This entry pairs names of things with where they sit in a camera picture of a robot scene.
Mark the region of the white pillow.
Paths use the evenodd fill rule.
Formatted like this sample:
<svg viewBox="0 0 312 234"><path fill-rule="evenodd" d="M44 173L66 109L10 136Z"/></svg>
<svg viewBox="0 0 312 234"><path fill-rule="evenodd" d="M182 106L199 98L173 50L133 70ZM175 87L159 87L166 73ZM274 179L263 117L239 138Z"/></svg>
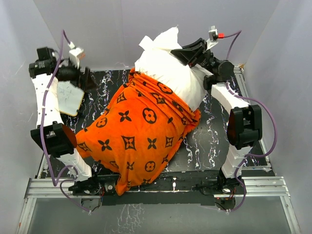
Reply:
<svg viewBox="0 0 312 234"><path fill-rule="evenodd" d="M195 111L207 93L203 87L204 77L212 73L199 65L192 68L183 65L170 53L171 50L182 48L177 36L177 27L160 33L155 39L145 36L139 44L143 52L135 62L135 71L169 87Z"/></svg>

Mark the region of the orange patterned plush pillowcase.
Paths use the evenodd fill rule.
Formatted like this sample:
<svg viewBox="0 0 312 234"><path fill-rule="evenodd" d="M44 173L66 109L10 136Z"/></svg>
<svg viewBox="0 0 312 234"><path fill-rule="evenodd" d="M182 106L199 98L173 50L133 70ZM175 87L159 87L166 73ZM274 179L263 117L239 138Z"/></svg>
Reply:
<svg viewBox="0 0 312 234"><path fill-rule="evenodd" d="M81 157L118 173L116 193L152 183L201 117L165 84L135 70L104 113L76 135Z"/></svg>

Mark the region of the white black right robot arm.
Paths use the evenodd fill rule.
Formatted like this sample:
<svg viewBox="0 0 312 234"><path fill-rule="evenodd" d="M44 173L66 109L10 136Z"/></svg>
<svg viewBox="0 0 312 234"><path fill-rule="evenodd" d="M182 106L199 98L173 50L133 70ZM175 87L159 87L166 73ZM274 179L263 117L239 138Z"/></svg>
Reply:
<svg viewBox="0 0 312 234"><path fill-rule="evenodd" d="M234 65L217 59L211 52L215 41L198 39L196 42L171 50L170 53L183 65L196 65L210 72L203 87L229 114L227 139L229 149L226 160L216 180L201 182L202 190L218 190L229 193L241 183L241 169L252 147L262 138L262 111L259 105L250 105L242 97L230 91L228 80L234 77Z"/></svg>

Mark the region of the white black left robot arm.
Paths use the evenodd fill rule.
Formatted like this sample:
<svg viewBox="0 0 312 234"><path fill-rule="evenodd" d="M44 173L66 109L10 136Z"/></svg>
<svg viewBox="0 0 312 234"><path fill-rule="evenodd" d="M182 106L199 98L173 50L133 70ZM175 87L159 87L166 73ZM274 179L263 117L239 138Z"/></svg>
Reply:
<svg viewBox="0 0 312 234"><path fill-rule="evenodd" d="M60 81L73 84L82 91L97 86L91 78L90 68L80 71L84 50L71 46L67 65L61 64L63 59L56 58L52 48L38 48L37 55L38 59L29 64L29 75L35 88L38 107L36 128L31 130L31 138L45 154L62 162L64 168L75 176L76 181L69 187L69 191L75 195L95 195L100 191L101 183L78 153L75 133L61 118L57 95Z"/></svg>

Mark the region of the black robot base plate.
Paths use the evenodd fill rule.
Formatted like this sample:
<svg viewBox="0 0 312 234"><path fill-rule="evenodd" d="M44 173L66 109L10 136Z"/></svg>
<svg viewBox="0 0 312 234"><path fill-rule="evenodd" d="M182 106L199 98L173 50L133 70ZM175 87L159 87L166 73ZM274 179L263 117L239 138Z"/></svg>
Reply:
<svg viewBox="0 0 312 234"><path fill-rule="evenodd" d="M234 178L222 179L218 170L163 172L151 181L134 186L117 195L118 174L95 175L69 187L73 195L97 195L103 206L123 204L200 204L213 206L217 197L243 194L243 186Z"/></svg>

